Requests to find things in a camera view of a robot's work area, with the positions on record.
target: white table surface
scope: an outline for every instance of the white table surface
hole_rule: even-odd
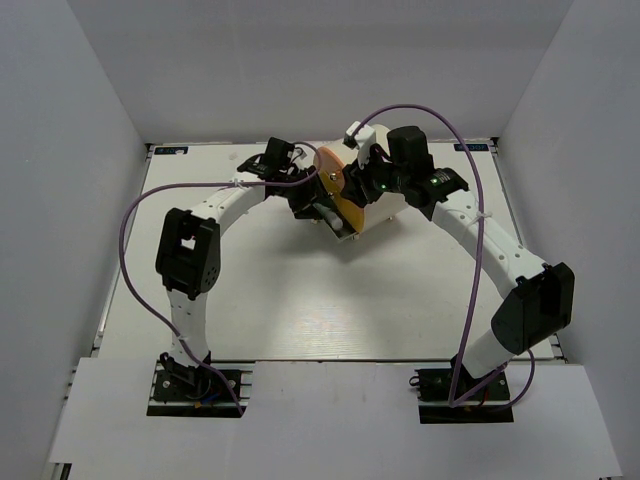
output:
[[[620,475],[581,366],[540,365],[514,423],[421,425],[411,365],[257,363],[241,419],[145,416],[153,357],[82,359],[50,461],[69,480],[585,480]],[[522,388],[526,365],[506,370]]]
[[[464,153],[451,144],[431,144],[430,150],[437,166],[452,167],[473,183]],[[189,146],[186,155],[156,155],[144,190],[226,181],[261,151],[261,144],[200,145]],[[474,157],[486,210],[515,235],[491,154]],[[212,192],[162,192],[145,200],[136,215],[128,266],[141,294],[166,315],[169,302],[154,270],[164,216]],[[326,225],[295,220],[284,199],[270,198],[222,238],[222,272],[207,305],[209,346],[220,360],[449,359],[458,348],[472,274],[471,257],[416,210],[401,212],[357,241],[337,243]],[[500,303],[483,275],[471,340],[489,328]],[[119,279],[100,358],[149,358],[169,346],[168,329]],[[539,358],[553,357],[548,341],[534,351]]]

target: cable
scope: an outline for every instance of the cable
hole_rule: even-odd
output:
[[[489,385],[484,387],[484,393],[482,395],[482,400],[480,401],[480,403],[478,405],[476,405],[476,408],[480,408],[481,406],[483,406],[487,402],[488,399],[489,399]]]
[[[371,148],[375,149],[375,151],[378,152],[378,154],[385,160],[391,161],[391,157],[387,152],[384,151],[384,148],[382,148],[382,145],[380,145],[379,143],[374,143]]]
[[[304,155],[304,150],[301,148],[296,148],[297,151],[297,155],[295,155],[292,159],[291,159],[291,163],[295,162],[297,159],[299,159],[300,157],[302,157],[302,155]]]
[[[310,148],[316,154],[318,154],[318,149],[313,145],[311,145],[310,143],[294,142],[294,144],[304,145],[305,147]],[[319,170],[319,166],[311,173],[311,175],[301,180],[297,180],[295,182],[262,182],[262,181],[242,182],[242,186],[244,187],[265,186],[265,187],[279,187],[279,188],[297,187],[298,185],[302,185],[303,183],[308,182],[313,177],[315,177],[318,174],[318,170]],[[129,276],[129,270],[127,268],[127,262],[125,260],[125,237],[127,233],[127,224],[129,223],[129,218],[131,217],[131,214],[135,211],[135,209],[140,204],[140,202],[142,202],[145,198],[148,198],[151,195],[156,194],[158,192],[163,192],[165,190],[173,190],[176,188],[230,188],[235,186],[236,184],[233,182],[172,183],[172,184],[161,185],[159,187],[152,188],[148,192],[143,193],[138,198],[136,198],[133,202],[131,202],[131,205],[127,207],[127,210],[125,211],[124,216],[122,218],[122,223],[120,224],[120,232],[118,234],[118,259],[120,261],[120,270],[122,272],[122,278],[124,280],[124,283],[127,285],[127,288],[131,292],[131,295],[133,295],[133,297],[138,301],[138,303],[140,303],[152,315],[154,315],[162,323],[164,323],[167,327],[169,327],[169,329],[176,336],[176,338],[180,342],[180,345],[182,345],[182,348],[184,349],[185,353],[189,356],[189,358],[191,358],[191,360],[193,360],[200,367],[214,373],[220,378],[220,380],[222,380],[222,383],[224,383],[225,388],[229,390],[229,393],[231,394],[231,398],[233,399],[233,402],[236,404],[236,407],[238,408],[238,412],[240,412],[240,416],[242,416],[244,411],[242,410],[240,401],[238,400],[238,397],[233,391],[233,388],[231,387],[231,385],[229,385],[229,382],[227,381],[226,377],[217,368],[214,368],[211,365],[208,365],[204,363],[202,360],[200,360],[199,358],[197,358],[193,354],[193,351],[191,350],[189,345],[184,340],[182,340],[182,334],[180,333],[180,330],[178,330],[178,328],[176,328],[176,326],[173,323],[171,323],[169,319],[167,319],[164,315],[162,315],[162,313],[160,313],[158,310],[153,308],[144,298],[142,298],[140,293],[138,293],[133,283],[131,282],[131,277]]]
[[[527,350],[527,353],[529,354],[529,358],[531,359],[531,370],[529,371],[529,378],[527,379],[527,383],[524,384],[524,388],[516,398],[511,400],[509,403],[500,405],[499,407],[492,409],[492,412],[499,412],[501,410],[506,410],[507,408],[513,407],[516,403],[522,400],[522,397],[524,397],[529,391],[529,388],[531,388],[531,384],[533,383],[533,376],[536,374],[536,358],[533,356],[533,352],[531,350]]]
[[[209,384],[207,385],[207,388],[205,389],[205,391],[204,391],[204,393],[202,395],[200,395],[199,397],[190,397],[189,395],[185,395],[185,397],[187,397],[189,400],[200,400],[202,397],[204,397],[207,394],[207,392],[210,389],[211,389],[211,379],[209,379]]]
[[[205,398],[202,402],[200,402],[202,405],[206,405],[207,403],[213,402],[216,398],[218,398],[220,396],[219,393],[214,393],[213,395],[210,395],[209,397]]]
[[[480,173],[478,172],[478,167],[476,165],[475,160],[473,159],[473,155],[471,155],[471,151],[467,146],[466,142],[460,135],[460,132],[456,129],[456,127],[449,122],[446,118],[444,118],[440,113],[436,112],[432,108],[425,107],[422,105],[417,105],[413,103],[399,103],[396,105],[389,105],[387,107],[382,107],[379,110],[376,110],[369,116],[367,116],[361,123],[356,127],[356,129],[351,134],[352,137],[355,137],[356,134],[360,131],[360,129],[375,117],[380,115],[381,113],[388,112],[389,110],[397,110],[397,109],[413,109],[413,110],[421,110],[423,112],[427,112],[430,115],[433,115],[438,120],[440,120],[456,137],[456,140],[462,145],[462,149],[464,153],[467,155],[467,159],[469,160],[469,165],[471,165],[471,170],[473,172],[473,177],[476,182],[476,187],[478,189],[478,210],[480,213],[480,218],[478,219],[478,243],[476,246],[476,265],[473,272],[473,284],[471,286],[471,298],[469,299],[469,308],[467,309],[467,317],[464,323],[464,328],[462,330],[462,337],[460,338],[460,346],[458,347],[458,355],[456,357],[456,363],[453,367],[453,379],[451,382],[451,390],[449,390],[449,406],[451,408],[455,408],[460,406],[462,402],[464,402],[467,398],[474,395],[478,390],[480,390],[484,385],[488,384],[491,380],[493,380],[504,367],[501,367],[502,370],[496,369],[494,372],[490,373],[488,377],[478,383],[475,387],[473,387],[468,392],[464,393],[460,398],[456,399],[456,390],[458,388],[458,380],[460,379],[460,370],[462,369],[462,357],[464,356],[464,351],[467,348],[467,342],[469,341],[469,333],[471,332],[471,322],[473,320],[473,312],[476,307],[476,301],[478,299],[478,287],[480,285],[480,274],[482,273],[482,251],[484,247],[484,217],[482,214],[484,213],[484,191],[482,190],[482,181],[480,180]]]

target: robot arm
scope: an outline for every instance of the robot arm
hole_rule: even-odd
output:
[[[238,173],[235,183],[255,182],[250,173]],[[191,210],[172,209],[165,217],[156,270],[162,275],[171,303],[171,322],[200,360],[208,359],[205,334],[207,293],[220,274],[220,237],[252,207],[266,199],[265,187],[218,190]],[[169,358],[196,367],[173,336]]]
[[[174,208],[165,217],[156,271],[167,289],[171,322],[194,356],[204,363],[211,362],[205,331],[207,294],[220,275],[220,238],[224,232],[249,209],[274,195],[288,200],[296,218],[324,218],[335,223],[335,219],[327,218],[331,212],[324,206],[331,199],[314,175],[315,167],[301,169],[295,165],[294,149],[293,144],[270,139],[263,154],[238,168],[232,179],[236,187],[219,190],[190,210]],[[242,185],[261,180],[265,183]],[[170,352],[160,361],[188,398],[199,398],[215,381],[208,370],[187,355],[175,335]]]
[[[387,140],[389,154],[375,140],[352,139],[347,132],[346,145],[370,145],[370,150],[366,161],[344,168],[341,196],[364,207],[385,192],[401,193],[475,258],[478,204],[467,183],[450,168],[434,167],[426,136],[417,127],[392,130]],[[462,378],[471,383],[566,327],[573,302],[574,276],[569,267],[563,263],[551,267],[492,218],[485,218],[482,255],[482,268],[504,301],[491,328],[465,351]]]

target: white panel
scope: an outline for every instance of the white panel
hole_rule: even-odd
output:
[[[561,335],[585,365],[625,478],[640,478],[640,2],[576,1],[502,140],[525,239],[576,275]]]
[[[333,138],[399,101],[499,135],[571,1],[69,3],[144,139],[199,142]]]
[[[619,475],[579,366],[541,366],[499,425],[420,425],[410,365],[259,363],[245,416],[146,417],[154,364],[80,363],[51,460],[70,480],[597,479]],[[528,367],[509,367],[512,389]]]
[[[0,465],[40,477],[145,149],[64,0],[0,2]]]
[[[192,146],[186,155],[156,155],[145,189],[171,182],[231,178],[264,145]],[[472,179],[464,153],[431,144],[438,166]],[[514,227],[493,159],[477,152],[487,210]],[[169,303],[155,256],[164,216],[190,208],[211,189],[172,190],[145,200],[127,258],[136,286],[165,314]],[[270,198],[222,237],[222,271],[209,293],[207,334],[217,359],[450,359],[457,352],[473,277],[473,260],[420,212],[338,244],[326,225],[295,220],[287,203]],[[483,275],[471,341],[489,328],[501,298]],[[169,348],[170,332],[116,289],[101,357],[149,357]],[[548,342],[536,355],[552,355]]]

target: black bracket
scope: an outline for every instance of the black bracket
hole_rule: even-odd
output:
[[[518,278],[493,318],[491,330],[515,355],[526,352],[571,322],[575,276],[564,263],[531,279]]]
[[[289,168],[295,145],[279,138],[271,137],[264,153],[254,155],[238,167],[238,172],[249,172],[260,180],[276,180],[279,173]]]
[[[202,360],[209,365],[211,363],[211,352]],[[211,372],[202,366],[185,366],[176,362],[167,353],[160,355],[160,364],[164,371],[171,377],[174,385],[180,386],[180,391],[189,397],[198,398],[206,393],[211,386]]]
[[[183,245],[185,240],[195,240],[193,249]],[[168,290],[175,288],[190,300],[211,290],[220,275],[220,225],[172,208],[164,219],[156,272]]]

